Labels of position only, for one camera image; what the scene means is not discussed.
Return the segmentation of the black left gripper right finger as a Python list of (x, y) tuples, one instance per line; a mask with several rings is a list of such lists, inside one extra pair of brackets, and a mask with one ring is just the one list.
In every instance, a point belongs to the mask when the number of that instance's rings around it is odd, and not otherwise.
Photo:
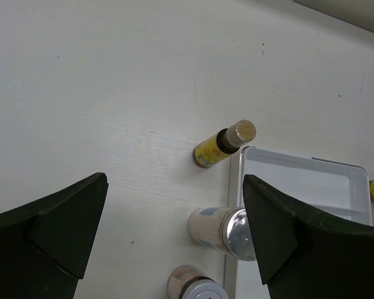
[(374, 298), (373, 226), (317, 209), (252, 174), (242, 189), (271, 298)]

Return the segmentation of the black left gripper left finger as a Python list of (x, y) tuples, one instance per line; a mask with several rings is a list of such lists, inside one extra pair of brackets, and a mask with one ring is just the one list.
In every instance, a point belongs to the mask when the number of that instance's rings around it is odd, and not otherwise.
[(0, 214), (0, 298), (73, 298), (108, 191), (95, 173)]

